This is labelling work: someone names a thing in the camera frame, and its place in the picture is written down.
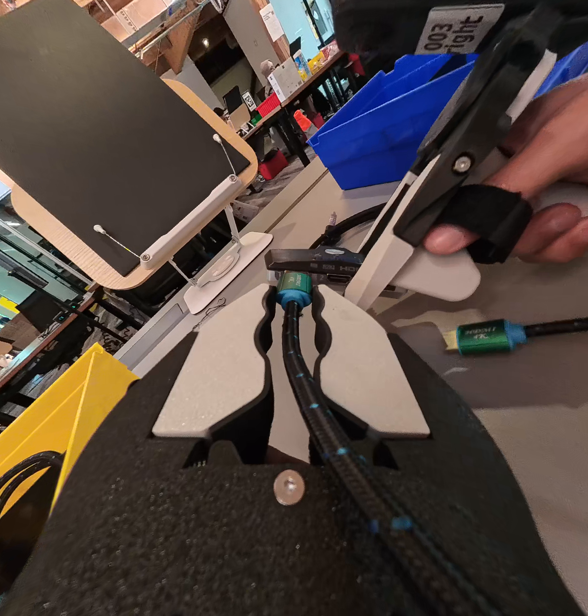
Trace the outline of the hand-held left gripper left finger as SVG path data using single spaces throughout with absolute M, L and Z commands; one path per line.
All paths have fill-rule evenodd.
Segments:
M 266 456 L 274 391 L 275 287 L 261 284 L 226 305 L 199 330 L 152 434 L 229 441 L 240 458 Z

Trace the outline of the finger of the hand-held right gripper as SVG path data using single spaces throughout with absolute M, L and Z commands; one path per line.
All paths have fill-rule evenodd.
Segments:
M 463 301 L 480 281 L 481 273 L 466 250 L 436 255 L 419 247 L 386 286 L 384 297 L 396 298 L 412 291 L 444 301 Z
M 344 292 L 345 299 L 363 311 L 371 307 L 412 257 L 414 247 L 397 237 L 393 229 L 438 161 L 438 157 L 433 158 L 420 175 L 406 173 L 382 211 L 381 221 L 389 216 L 388 222 Z

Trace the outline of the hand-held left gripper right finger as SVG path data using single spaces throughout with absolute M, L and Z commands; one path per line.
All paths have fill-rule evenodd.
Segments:
M 430 436 L 385 329 L 328 287 L 314 288 L 314 378 L 329 407 L 379 438 Z

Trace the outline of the black hdmi switch with cable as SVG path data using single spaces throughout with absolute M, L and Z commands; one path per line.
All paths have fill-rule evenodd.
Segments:
M 338 245 L 343 235 L 367 222 L 374 222 L 385 203 L 358 212 L 341 222 L 332 221 L 308 249 L 268 250 L 265 257 L 269 272 L 299 272 L 324 276 L 327 280 L 348 284 L 358 272 L 365 256 Z

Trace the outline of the yellow plastic bin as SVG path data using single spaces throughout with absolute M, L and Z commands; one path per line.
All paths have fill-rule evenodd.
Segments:
M 0 434 L 0 604 L 80 454 L 137 379 L 94 344 Z

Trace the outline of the blue plastic bin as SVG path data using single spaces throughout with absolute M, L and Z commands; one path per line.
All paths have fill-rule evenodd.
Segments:
M 343 190 L 401 180 L 477 55 L 406 55 L 380 71 L 309 140 Z
M 557 60 L 549 75 L 538 89 L 535 97 L 571 81 L 588 72 L 588 42 L 584 43 L 567 56 Z

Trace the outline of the red box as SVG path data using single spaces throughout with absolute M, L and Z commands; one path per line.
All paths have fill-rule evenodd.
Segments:
M 275 179 L 288 165 L 289 162 L 283 152 L 279 149 L 272 149 L 259 164 L 258 172 L 265 181 L 270 181 Z

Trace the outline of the wooden-framed black panel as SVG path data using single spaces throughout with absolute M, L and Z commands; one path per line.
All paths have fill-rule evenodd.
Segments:
M 73 1 L 0 17 L 0 172 L 90 280 L 144 284 L 255 178 L 252 148 Z

